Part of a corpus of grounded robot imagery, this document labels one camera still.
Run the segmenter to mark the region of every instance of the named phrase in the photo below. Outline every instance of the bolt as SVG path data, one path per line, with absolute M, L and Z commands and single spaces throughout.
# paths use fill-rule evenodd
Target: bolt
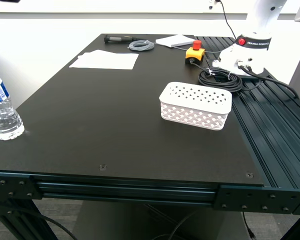
M 102 165 L 100 165 L 100 171 L 105 171 L 106 170 L 106 168 L 107 168 L 107 165 L 105 165 L 105 164 L 102 164 Z
M 249 173 L 249 172 L 247 172 L 246 174 L 245 174 L 245 176 L 247 177 L 247 178 L 250 178 L 250 179 L 252 179 L 254 176 L 253 176 L 253 173 Z

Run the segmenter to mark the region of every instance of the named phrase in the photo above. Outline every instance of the red button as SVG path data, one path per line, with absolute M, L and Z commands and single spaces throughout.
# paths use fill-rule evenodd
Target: red button
M 245 41 L 245 39 L 244 38 L 240 38 L 239 40 L 238 40 L 238 42 L 239 42 L 239 45 L 241 45 L 241 46 L 243 46 L 245 43 L 246 43 L 246 41 Z
M 201 41 L 195 40 L 193 42 L 193 50 L 200 50 L 200 48 L 201 48 Z

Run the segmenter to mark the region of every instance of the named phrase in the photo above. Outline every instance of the white robot link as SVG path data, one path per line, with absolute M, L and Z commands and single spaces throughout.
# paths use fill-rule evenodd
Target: white robot link
M 247 75 L 238 66 L 250 66 L 254 73 L 261 74 L 264 71 L 264 56 L 271 42 L 271 26 L 278 19 L 286 1 L 256 0 L 247 16 L 249 29 L 220 53 L 219 59 L 213 61 L 213 66 L 238 75 Z M 295 21 L 300 22 L 300 9 Z

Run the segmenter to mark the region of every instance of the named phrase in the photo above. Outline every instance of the white notepad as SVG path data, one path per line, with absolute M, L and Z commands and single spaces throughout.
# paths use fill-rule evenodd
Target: white notepad
M 156 39 L 155 42 L 170 48 L 191 44 L 195 39 L 183 35 L 175 35 L 166 38 Z

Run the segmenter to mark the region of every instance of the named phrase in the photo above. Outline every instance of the white paper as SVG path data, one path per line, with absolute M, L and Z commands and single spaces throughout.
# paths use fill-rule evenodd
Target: white paper
M 194 40 L 195 39 L 189 38 L 187 36 L 175 35 L 175 36 L 170 36 L 170 37 L 166 37 L 166 38 L 162 38 L 162 39 L 161 38 L 156 39 L 155 42 L 157 44 L 172 48 L 172 47 L 191 44 Z
M 139 54 L 136 53 L 113 53 L 102 50 L 86 52 L 78 56 L 78 59 L 70 68 L 90 68 L 90 69 L 126 69 L 132 70 Z

